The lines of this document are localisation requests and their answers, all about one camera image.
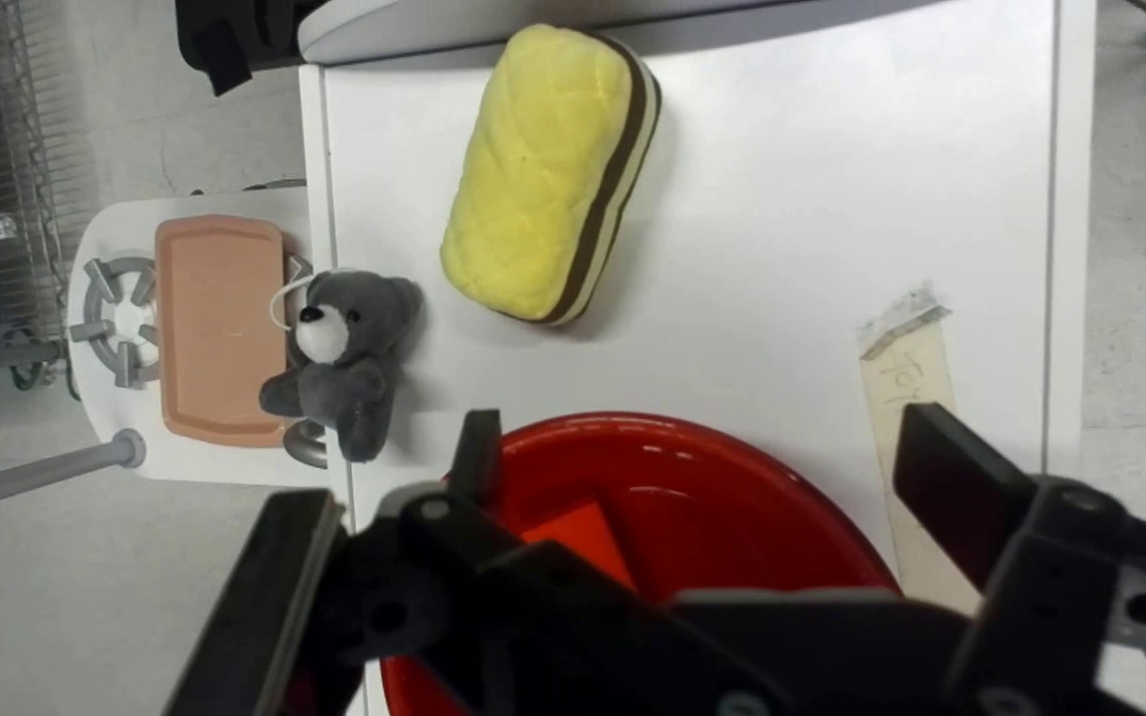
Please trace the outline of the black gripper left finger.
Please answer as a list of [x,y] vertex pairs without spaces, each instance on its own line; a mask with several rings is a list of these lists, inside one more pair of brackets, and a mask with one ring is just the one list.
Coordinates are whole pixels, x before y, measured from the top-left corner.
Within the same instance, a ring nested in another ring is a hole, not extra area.
[[444,474],[444,490],[473,510],[484,510],[501,478],[501,412],[468,409],[460,417],[457,450]]

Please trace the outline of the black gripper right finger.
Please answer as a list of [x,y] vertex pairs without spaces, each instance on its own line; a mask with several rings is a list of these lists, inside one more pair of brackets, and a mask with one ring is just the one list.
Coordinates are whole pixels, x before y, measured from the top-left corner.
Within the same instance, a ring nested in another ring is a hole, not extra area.
[[904,409],[892,483],[975,588],[988,588],[1037,493],[1030,474],[937,401]]

